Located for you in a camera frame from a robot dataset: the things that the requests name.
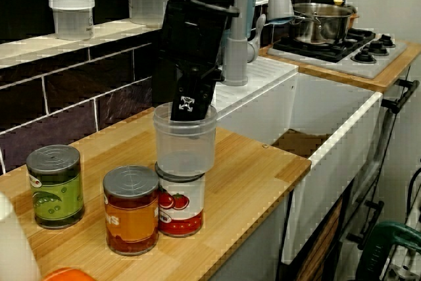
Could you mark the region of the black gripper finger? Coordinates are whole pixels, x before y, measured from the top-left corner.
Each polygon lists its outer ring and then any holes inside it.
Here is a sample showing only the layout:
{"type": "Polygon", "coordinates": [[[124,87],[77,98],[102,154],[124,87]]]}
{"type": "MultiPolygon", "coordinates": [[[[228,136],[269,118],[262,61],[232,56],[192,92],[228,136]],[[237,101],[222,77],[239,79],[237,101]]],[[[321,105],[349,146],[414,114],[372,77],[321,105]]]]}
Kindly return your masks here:
{"type": "Polygon", "coordinates": [[[177,82],[170,119],[173,121],[203,120],[211,104],[216,82],[182,75],[177,82]]]}

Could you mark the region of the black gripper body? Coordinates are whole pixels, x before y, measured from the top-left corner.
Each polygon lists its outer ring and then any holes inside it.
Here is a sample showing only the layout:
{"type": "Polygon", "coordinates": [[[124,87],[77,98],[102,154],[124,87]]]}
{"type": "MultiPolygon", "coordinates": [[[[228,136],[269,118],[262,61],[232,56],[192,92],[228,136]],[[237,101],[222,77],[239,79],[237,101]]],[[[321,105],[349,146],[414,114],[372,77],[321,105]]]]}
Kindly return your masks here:
{"type": "Polygon", "coordinates": [[[218,52],[224,30],[240,10],[199,0],[168,0],[159,45],[159,76],[171,82],[182,74],[223,81],[218,52]]]}

